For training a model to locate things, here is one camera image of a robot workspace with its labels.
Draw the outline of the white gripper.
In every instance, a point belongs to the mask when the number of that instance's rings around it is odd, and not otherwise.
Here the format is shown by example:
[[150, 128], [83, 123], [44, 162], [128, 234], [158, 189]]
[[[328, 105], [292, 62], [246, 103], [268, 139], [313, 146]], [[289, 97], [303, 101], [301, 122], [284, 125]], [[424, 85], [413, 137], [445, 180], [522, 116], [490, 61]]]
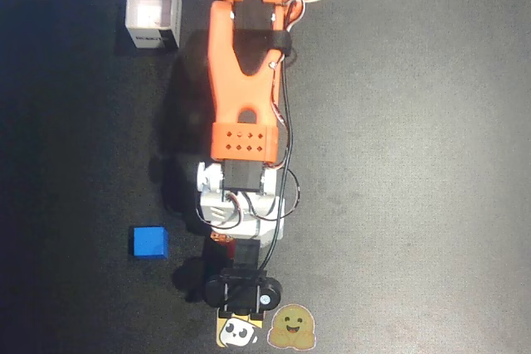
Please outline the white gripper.
[[276, 194], [203, 190], [197, 213], [210, 229], [208, 237], [227, 248], [230, 259], [240, 241], [253, 240], [264, 249], [283, 238], [285, 206]]

